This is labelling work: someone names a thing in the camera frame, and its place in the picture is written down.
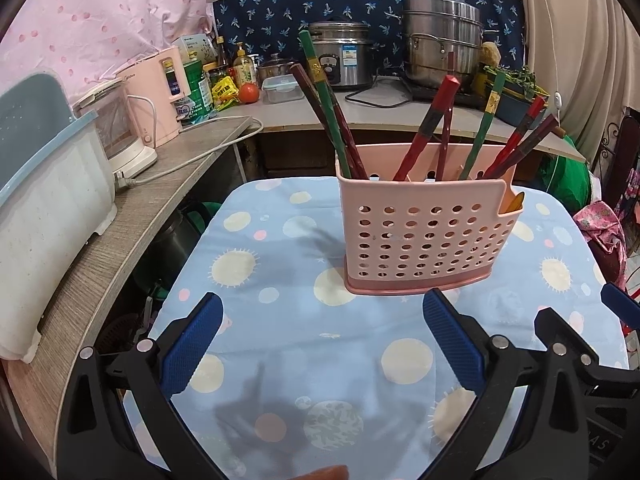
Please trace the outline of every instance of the tablecloth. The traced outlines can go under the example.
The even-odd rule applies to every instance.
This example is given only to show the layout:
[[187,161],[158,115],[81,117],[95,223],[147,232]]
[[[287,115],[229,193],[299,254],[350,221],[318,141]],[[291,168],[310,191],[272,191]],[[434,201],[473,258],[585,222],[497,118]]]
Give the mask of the tablecloth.
[[[490,334],[543,349],[539,309],[553,307],[600,355],[626,367],[604,279],[562,205],[526,192],[524,211],[486,280],[449,290]],[[422,296],[354,296],[334,177],[250,182],[223,204],[172,288],[151,337],[207,291],[222,326],[172,401],[230,478],[283,480],[346,464],[354,480],[414,480],[452,435],[474,394],[456,381],[422,317]],[[483,463],[499,457],[524,391],[513,395]],[[126,412],[148,460],[164,466],[132,396]]]

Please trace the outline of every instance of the green bag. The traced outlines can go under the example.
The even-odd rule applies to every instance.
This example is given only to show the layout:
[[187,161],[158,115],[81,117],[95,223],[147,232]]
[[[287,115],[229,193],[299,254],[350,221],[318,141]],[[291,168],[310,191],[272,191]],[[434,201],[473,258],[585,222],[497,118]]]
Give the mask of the green bag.
[[[569,136],[564,140],[575,147]],[[586,163],[570,160],[564,156],[546,156],[538,176],[549,194],[555,197],[571,215],[589,203],[591,181]]]

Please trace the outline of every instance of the yellow bottle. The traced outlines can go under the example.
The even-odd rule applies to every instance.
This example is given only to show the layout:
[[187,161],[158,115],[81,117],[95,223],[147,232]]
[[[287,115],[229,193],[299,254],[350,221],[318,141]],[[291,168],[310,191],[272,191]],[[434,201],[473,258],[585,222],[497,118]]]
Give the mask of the yellow bottle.
[[236,76],[236,85],[242,88],[246,83],[257,84],[258,78],[255,75],[254,60],[247,56],[242,48],[242,43],[238,45],[238,57],[234,61],[234,74]]

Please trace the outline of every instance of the tomato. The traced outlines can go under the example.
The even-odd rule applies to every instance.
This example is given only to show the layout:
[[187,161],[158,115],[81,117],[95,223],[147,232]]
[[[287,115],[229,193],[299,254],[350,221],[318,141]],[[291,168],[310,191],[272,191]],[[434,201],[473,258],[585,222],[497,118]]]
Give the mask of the tomato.
[[238,92],[238,99],[244,104],[255,103],[260,98],[260,90],[253,83],[245,83]]

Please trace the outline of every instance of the utensil holder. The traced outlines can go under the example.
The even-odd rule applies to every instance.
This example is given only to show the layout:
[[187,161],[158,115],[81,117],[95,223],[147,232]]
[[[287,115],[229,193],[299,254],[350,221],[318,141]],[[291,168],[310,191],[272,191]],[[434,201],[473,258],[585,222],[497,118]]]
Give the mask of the utensil holder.
[[421,294],[468,285],[491,275],[522,208],[500,214],[516,194],[514,168],[476,180],[502,146],[483,146],[470,177],[456,180],[471,144],[450,144],[442,182],[433,178],[439,143],[420,154],[407,182],[393,182],[409,144],[369,144],[358,151],[369,176],[346,179],[336,164],[346,245],[344,281],[353,294]]

